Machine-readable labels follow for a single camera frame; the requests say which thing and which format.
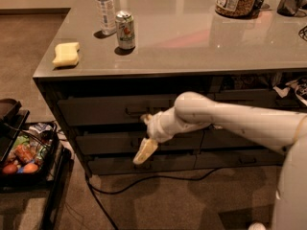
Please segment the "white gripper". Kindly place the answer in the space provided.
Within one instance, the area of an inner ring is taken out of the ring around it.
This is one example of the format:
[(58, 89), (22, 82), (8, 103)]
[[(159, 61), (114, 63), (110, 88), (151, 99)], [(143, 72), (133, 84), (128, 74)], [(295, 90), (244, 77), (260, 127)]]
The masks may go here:
[(142, 140), (139, 151), (133, 158), (135, 165), (143, 164), (152, 156), (158, 148), (158, 143), (169, 141), (186, 129), (185, 123), (178, 117), (173, 107), (154, 115), (143, 114), (140, 119), (147, 125), (147, 133), (150, 138)]

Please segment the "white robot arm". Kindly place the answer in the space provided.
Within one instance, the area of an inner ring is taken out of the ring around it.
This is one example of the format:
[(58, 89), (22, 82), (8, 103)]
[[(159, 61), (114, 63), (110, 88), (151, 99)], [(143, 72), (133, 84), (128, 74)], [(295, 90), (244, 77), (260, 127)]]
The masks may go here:
[(307, 228), (307, 115), (218, 103), (195, 93), (179, 95), (174, 106), (154, 115), (145, 115), (148, 136), (133, 159), (144, 163), (158, 145), (179, 133), (223, 127), (258, 145), (286, 156), (279, 178), (273, 208), (272, 230)]

